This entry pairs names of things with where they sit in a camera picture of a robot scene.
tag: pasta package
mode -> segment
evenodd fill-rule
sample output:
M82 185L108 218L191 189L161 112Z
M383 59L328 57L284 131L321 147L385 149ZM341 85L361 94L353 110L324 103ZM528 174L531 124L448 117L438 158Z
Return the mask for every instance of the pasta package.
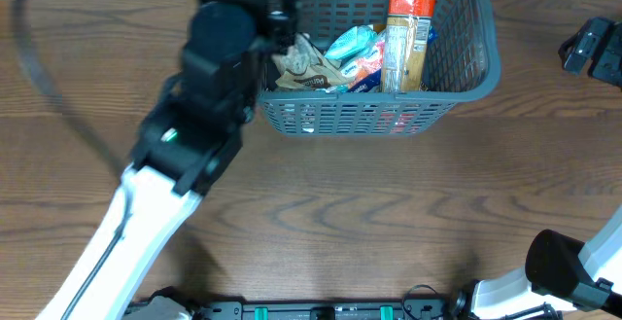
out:
M435 0L390 0L381 86L419 91Z

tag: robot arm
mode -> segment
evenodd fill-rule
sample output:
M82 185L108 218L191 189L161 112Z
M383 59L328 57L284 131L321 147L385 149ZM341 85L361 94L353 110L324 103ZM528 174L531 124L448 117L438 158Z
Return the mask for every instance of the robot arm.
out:
M241 149L263 66L294 42L296 2L270 14L268 0L199 0L182 71L164 84L108 213L38 319L123 316L164 244Z
M174 194L174 185L153 168L128 167L99 229L37 319L120 319L164 244L202 200L194 192ZM122 236L98 267L128 203L131 211Z
M622 317L622 207L583 244L554 231L534 240L527 262L510 273L478 282L463 317L500 319L544 303L556 310L600 308Z

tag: blue snack package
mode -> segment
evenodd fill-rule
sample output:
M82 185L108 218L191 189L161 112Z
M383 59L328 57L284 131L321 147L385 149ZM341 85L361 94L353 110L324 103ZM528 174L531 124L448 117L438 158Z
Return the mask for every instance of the blue snack package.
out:
M435 41L438 38L438 33L434 29L434 26L430 26L430 33L428 33L428 44Z
M349 88L348 92L369 92L370 90L378 87L380 85L381 72L382 70L379 69L363 78L360 82Z
M374 38L376 38L376 32L368 26L352 27L330 45L324 57L330 59L346 58L364 50L367 43Z
M325 89L316 89L316 91L323 91L325 93L346 92L348 91L348 86L347 85L334 86L334 87L328 87Z

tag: food package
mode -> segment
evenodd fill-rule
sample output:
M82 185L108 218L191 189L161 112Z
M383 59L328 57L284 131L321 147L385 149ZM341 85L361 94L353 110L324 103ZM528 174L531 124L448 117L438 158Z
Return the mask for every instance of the food package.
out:
M368 75L351 86L347 92L374 92L380 86L380 74L382 70Z
M386 33L381 32L367 47L351 61L345 63L340 71L346 78L354 78L348 85L351 89L367 76L380 71L385 49Z
M385 23L373 23L373 24L368 24L367 27L373 29L374 32L380 34L380 33L382 33L383 30L385 30L385 28L387 28L387 24L385 24Z
M341 85L341 86L330 87L330 88L326 88L326 89L316 89L316 91L324 91L325 93L348 92L348 86L347 85Z
M328 48L325 58L343 59L365 49L367 43L376 37L369 26L355 26L348 29Z
M438 39L438 33L434 29L434 26L430 26L430 34L428 34L428 44Z
M272 60L281 73L281 77L276 80L277 87L281 89L326 89L353 81L353 78L344 77L301 34L296 34L294 45L289 47L286 55L273 55Z
M390 0L382 91L421 90L435 0Z

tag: red packaging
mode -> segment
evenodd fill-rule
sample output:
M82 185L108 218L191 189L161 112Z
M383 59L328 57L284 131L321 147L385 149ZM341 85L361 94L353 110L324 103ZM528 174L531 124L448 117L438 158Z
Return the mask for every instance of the red packaging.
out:
M389 15L412 15L414 17L428 17L434 15L436 0L390 0Z
M382 68L384 50L385 40L384 33L382 33L368 52L357 56L341 67L341 73L343 73L346 78L354 78L354 81L349 83L348 87L351 88L355 86L358 82Z

